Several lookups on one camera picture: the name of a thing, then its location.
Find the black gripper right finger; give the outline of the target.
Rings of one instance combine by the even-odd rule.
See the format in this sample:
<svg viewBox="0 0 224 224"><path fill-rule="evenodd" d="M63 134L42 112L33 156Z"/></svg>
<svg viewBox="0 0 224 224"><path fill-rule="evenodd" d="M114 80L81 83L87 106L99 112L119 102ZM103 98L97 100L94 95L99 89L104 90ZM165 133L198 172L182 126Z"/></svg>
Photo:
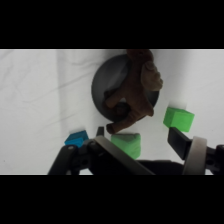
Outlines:
<svg viewBox="0 0 224 224"><path fill-rule="evenodd" d="M210 148L206 139L189 139L175 127L169 129L167 142L184 161L183 175L204 175L206 170L224 175L224 145Z"/></svg>

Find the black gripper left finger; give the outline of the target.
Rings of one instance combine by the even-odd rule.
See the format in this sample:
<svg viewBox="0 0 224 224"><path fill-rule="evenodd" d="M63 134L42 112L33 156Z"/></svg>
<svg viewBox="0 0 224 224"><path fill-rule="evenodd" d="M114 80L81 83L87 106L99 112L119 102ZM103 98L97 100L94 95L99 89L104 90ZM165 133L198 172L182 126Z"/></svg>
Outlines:
<svg viewBox="0 0 224 224"><path fill-rule="evenodd" d="M153 172L133 160L104 137L99 127L94 139L76 145L63 146L56 156L49 175L79 175L88 169L93 175L153 175Z"/></svg>

